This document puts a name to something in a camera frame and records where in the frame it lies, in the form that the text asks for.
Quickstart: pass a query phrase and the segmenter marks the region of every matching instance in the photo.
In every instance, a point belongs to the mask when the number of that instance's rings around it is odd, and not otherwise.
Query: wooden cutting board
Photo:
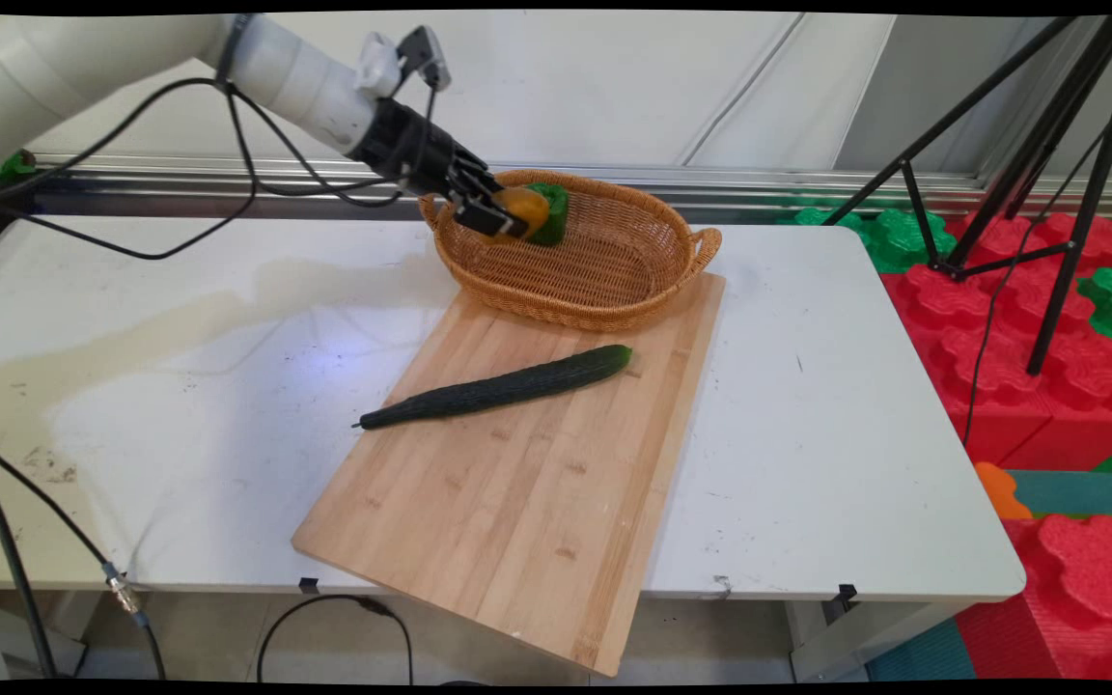
[[[613,334],[463,291],[385,405],[599,345],[633,359],[577,391],[363,433],[295,548],[615,676],[723,287],[703,274],[665,316]]]

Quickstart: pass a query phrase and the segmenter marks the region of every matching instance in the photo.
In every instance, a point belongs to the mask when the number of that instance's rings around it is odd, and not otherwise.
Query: table leg
[[[85,644],[76,642],[62,634],[54,633],[53,629],[46,629],[46,639],[49,642],[49,652],[54,657],[54,669],[61,676],[75,676],[76,668],[79,667],[80,659],[85,658]],[[32,637],[28,633],[28,622],[20,616],[0,608],[0,651],[4,656],[23,662],[32,668],[40,668],[37,664],[37,651],[32,643]]]
[[[810,604],[812,608],[788,605],[792,674],[797,683],[835,681],[972,605],[854,604],[833,624],[823,620],[820,628],[816,616],[822,615],[822,606]]]
[[[63,590],[46,612],[46,627],[72,639],[83,639],[105,590]]]

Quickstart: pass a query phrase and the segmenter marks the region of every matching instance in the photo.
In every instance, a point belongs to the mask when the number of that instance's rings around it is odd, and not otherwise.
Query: white table
[[[142,250],[210,224],[56,221]],[[723,232],[707,271],[727,291],[645,593],[825,602],[855,585],[855,610],[798,637],[802,681],[1019,593],[1022,565],[855,235]],[[290,534],[456,290],[420,221],[239,220],[160,262],[13,225],[0,453],[146,588],[375,590]],[[36,588],[105,587],[1,471],[0,498]]]

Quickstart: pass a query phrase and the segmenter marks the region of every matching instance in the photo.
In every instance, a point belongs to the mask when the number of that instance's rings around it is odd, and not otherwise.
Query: woven basket
[[[503,186],[568,190],[565,240],[556,246],[486,244],[483,235],[419,198],[436,250],[483,304],[584,330],[625,330],[653,317],[711,262],[719,230],[691,232],[679,215],[641,190],[540,170],[497,177]]]

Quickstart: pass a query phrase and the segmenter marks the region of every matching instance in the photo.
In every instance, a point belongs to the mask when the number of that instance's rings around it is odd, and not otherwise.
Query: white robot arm
[[[368,34],[356,73],[260,14],[8,18],[0,24],[0,163],[123,85],[193,57],[336,152],[405,177],[411,192],[444,195],[468,228],[489,237],[528,231],[492,199],[502,187],[487,165],[393,100],[414,71],[436,91],[449,85],[440,46],[424,26],[398,46]]]

